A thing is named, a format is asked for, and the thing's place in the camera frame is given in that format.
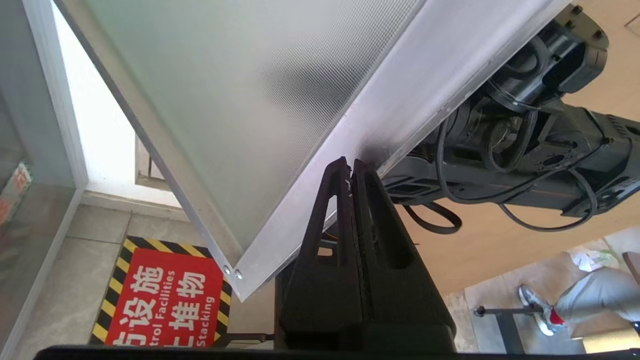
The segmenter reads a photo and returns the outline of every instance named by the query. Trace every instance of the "black cable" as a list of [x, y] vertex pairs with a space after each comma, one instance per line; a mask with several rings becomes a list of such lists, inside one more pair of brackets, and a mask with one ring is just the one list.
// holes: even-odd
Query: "black cable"
[[585, 215], [584, 217], [582, 217], [580, 220], [576, 221], [576, 222], [572, 222], [570, 224], [566, 224], [566, 225], [562, 225], [562, 226], [557, 226], [557, 227], [540, 227], [540, 226], [535, 226], [535, 225], [531, 225], [531, 224], [527, 224], [526, 222], [520, 220], [518, 217], [516, 217], [511, 210], [509, 210], [507, 208], [507, 206], [501, 202], [500, 204], [498, 204], [498, 206], [500, 206], [500, 209], [502, 209], [504, 211], [505, 214], [507, 214], [507, 216], [512, 219], [513, 221], [516, 222], [516, 224], [520, 225], [520, 226], [524, 226], [529, 230], [535, 230], [535, 231], [543, 231], [545, 233], [553, 233], [554, 231], [564, 231], [564, 230], [569, 230], [569, 229], [573, 229], [574, 227], [577, 227], [579, 225], [584, 224], [585, 222], [589, 221], [589, 219], [593, 216], [593, 213], [595, 212], [595, 210], [598, 208], [598, 199], [596, 198], [595, 193], [593, 192], [593, 189], [591, 188], [591, 186], [589, 185], [589, 183], [587, 182], [587, 179], [584, 178], [584, 176], [582, 176], [579, 172], [577, 172], [574, 168], [569, 168], [566, 171], [568, 171], [571, 175], [575, 176], [575, 178], [578, 180], [578, 183], [580, 185], [582, 185], [582, 188], [584, 189], [584, 191], [587, 193], [587, 195], [589, 196], [589, 201], [590, 201], [590, 207], [589, 210], [587, 212], [587, 215]]
[[407, 205], [404, 205], [404, 210], [409, 214], [409, 216], [415, 221], [418, 225], [420, 225], [423, 229], [431, 231], [432, 233], [449, 235], [457, 232], [462, 227], [462, 219], [456, 215], [453, 211], [445, 208], [440, 204], [436, 204], [435, 202], [429, 202], [427, 204], [421, 204], [424, 207], [430, 209], [436, 214], [444, 217], [451, 223], [451, 226], [440, 226], [435, 225], [430, 222], [427, 222], [421, 219], [418, 214], [416, 214], [413, 209]]
[[482, 153], [482, 158], [484, 161], [484, 165], [489, 169], [498, 171], [498, 172], [511, 172], [520, 163], [522, 160], [522, 156], [524, 152], [527, 150], [527, 146], [529, 145], [529, 141], [531, 140], [531, 136], [533, 135], [533, 130], [536, 127], [536, 121], [538, 120], [538, 112], [537, 111], [527, 111], [527, 114], [522, 119], [522, 123], [520, 124], [520, 129], [518, 130], [518, 135], [516, 137], [515, 142], [507, 149], [503, 150], [505, 165], [500, 166], [495, 161], [493, 157], [493, 145], [492, 138], [495, 134], [495, 130], [498, 128], [498, 124], [500, 122], [496, 122], [489, 131], [487, 131], [487, 135], [485, 138], [486, 149]]
[[447, 185], [447, 180], [444, 176], [444, 138], [446, 136], [446, 127], [449, 119], [445, 119], [444, 122], [440, 125], [440, 129], [438, 130], [438, 143], [436, 146], [436, 176], [438, 178], [438, 182], [440, 183], [440, 188], [442, 192], [444, 192], [445, 196], [454, 202], [459, 202], [460, 204], [480, 204], [483, 202], [495, 200], [502, 197], [513, 197], [519, 195], [520, 192], [524, 192], [528, 190], [530, 187], [534, 186], [538, 181], [544, 180], [549, 176], [560, 172], [560, 169], [551, 170], [542, 175], [539, 175], [533, 179], [527, 180], [520, 185], [516, 185], [511, 189], [504, 190], [503, 192], [495, 193], [489, 196], [476, 197], [475, 199], [463, 199], [457, 197], [451, 193], [449, 190], [449, 186]]
[[523, 49], [525, 49], [528, 46], [532, 47], [533, 56], [536, 59], [536, 64], [532, 69], [525, 70], [525, 71], [518, 70], [512, 67], [511, 65], [509, 65], [509, 63], [507, 62], [506, 64], [504, 64], [504, 66], [501, 68], [500, 71], [504, 71], [511, 78], [525, 80], [525, 79], [532, 78], [535, 75], [538, 75], [540, 70], [547, 68], [548, 49], [547, 49], [547, 46], [545, 45], [545, 42], [542, 41], [540, 37], [535, 36], [531, 38], [531, 40], [528, 43], [525, 44], [525, 47], [523, 47]]
[[[600, 148], [599, 146], [594, 151], [589, 153], [587, 156], [585, 156], [582, 159], [576, 161], [573, 165], [571, 165], [568, 168], [553, 169], [553, 170], [548, 171], [548, 172], [546, 172], [546, 173], [544, 173], [542, 175], [536, 176], [533, 179], [525, 181], [524, 183], [522, 183], [520, 185], [516, 185], [511, 189], [508, 189], [508, 190], [505, 190], [503, 192], [499, 192], [499, 193], [496, 193], [496, 194], [493, 194], [493, 195], [490, 195], [490, 196], [478, 197], [478, 198], [475, 198], [475, 199], [462, 199], [462, 198], [459, 198], [459, 197], [453, 195], [453, 193], [451, 193], [451, 191], [449, 190], [449, 186], [447, 185], [447, 180], [444, 177], [444, 171], [443, 171], [443, 167], [444, 167], [444, 139], [446, 137], [446, 129], [447, 129], [448, 123], [449, 123], [449, 118], [445, 119], [442, 122], [442, 124], [440, 125], [440, 128], [438, 129], [438, 142], [437, 142], [437, 146], [436, 146], [436, 176], [438, 178], [438, 182], [440, 183], [440, 188], [442, 189], [442, 192], [445, 194], [445, 196], [449, 200], [454, 201], [454, 202], [459, 202], [461, 204], [479, 204], [479, 203], [482, 203], [482, 202], [487, 202], [487, 201], [496, 200], [496, 199], [505, 197], [506, 198], [505, 200], [500, 201], [498, 203], [498, 205], [500, 206], [500, 209], [503, 210], [505, 212], [505, 214], [507, 214], [507, 216], [510, 219], [512, 219], [513, 221], [515, 221], [518, 225], [521, 225], [521, 226], [526, 227], [527, 229], [536, 230], [536, 231], [554, 232], [554, 231], [564, 231], [564, 230], [573, 229], [574, 227], [577, 227], [579, 225], [584, 224], [585, 222], [587, 222], [593, 216], [593, 213], [595, 212], [595, 210], [598, 207], [598, 199], [596, 198], [595, 193], [593, 192], [593, 189], [591, 188], [591, 186], [589, 185], [587, 180], [584, 178], [584, 176], [582, 176], [580, 173], [578, 173], [574, 168], [578, 163], [580, 163], [581, 161], [586, 160], [592, 154], [594, 154]], [[527, 223], [523, 222], [522, 220], [517, 218], [504, 205], [505, 201], [517, 197], [521, 193], [527, 191], [529, 188], [534, 186], [536, 183], [548, 178], [551, 175], [557, 174], [558, 172], [562, 172], [562, 171], [569, 171], [569, 173], [571, 175], [573, 175], [578, 180], [579, 184], [581, 184], [584, 187], [585, 191], [587, 192], [587, 196], [589, 197], [590, 208], [589, 208], [587, 214], [584, 217], [582, 217], [580, 220], [578, 220], [578, 221], [576, 221], [574, 223], [567, 224], [567, 225], [564, 225], [564, 226], [559, 226], [559, 227], [538, 227], [538, 226], [530, 225], [530, 224], [527, 224]]]

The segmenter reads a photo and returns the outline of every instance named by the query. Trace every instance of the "gray pants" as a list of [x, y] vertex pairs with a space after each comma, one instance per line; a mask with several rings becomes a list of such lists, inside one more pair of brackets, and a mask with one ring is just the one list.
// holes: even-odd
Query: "gray pants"
[[600, 268], [568, 288], [554, 306], [566, 322], [582, 322], [610, 310], [630, 322], [640, 321], [640, 285], [620, 270]]

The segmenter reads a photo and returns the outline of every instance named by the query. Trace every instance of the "sneaker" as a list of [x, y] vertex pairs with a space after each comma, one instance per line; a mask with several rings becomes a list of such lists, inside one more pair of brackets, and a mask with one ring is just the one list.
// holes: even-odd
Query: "sneaker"
[[520, 297], [520, 301], [525, 307], [531, 307], [535, 305], [542, 307], [543, 312], [534, 313], [533, 318], [536, 320], [538, 328], [544, 335], [553, 336], [557, 332], [558, 328], [561, 327], [560, 325], [551, 323], [551, 321], [549, 320], [551, 316], [551, 310], [553, 310], [551, 304], [538, 296], [538, 294], [536, 294], [536, 292], [533, 291], [533, 289], [531, 289], [528, 285], [522, 284], [518, 287], [518, 297]]

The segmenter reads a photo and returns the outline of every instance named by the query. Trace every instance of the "red sock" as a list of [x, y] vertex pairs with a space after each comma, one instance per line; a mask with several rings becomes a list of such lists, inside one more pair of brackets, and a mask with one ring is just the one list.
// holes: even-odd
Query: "red sock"
[[564, 324], [564, 320], [556, 313], [555, 309], [551, 309], [551, 315], [549, 316], [549, 321], [554, 325], [562, 325]]

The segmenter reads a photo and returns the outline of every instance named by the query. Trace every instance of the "white wall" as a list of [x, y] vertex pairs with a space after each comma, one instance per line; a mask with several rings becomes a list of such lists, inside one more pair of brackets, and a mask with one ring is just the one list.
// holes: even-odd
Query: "white wall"
[[180, 207], [172, 192], [135, 184], [133, 128], [55, 6], [54, 12], [89, 177], [86, 189]]

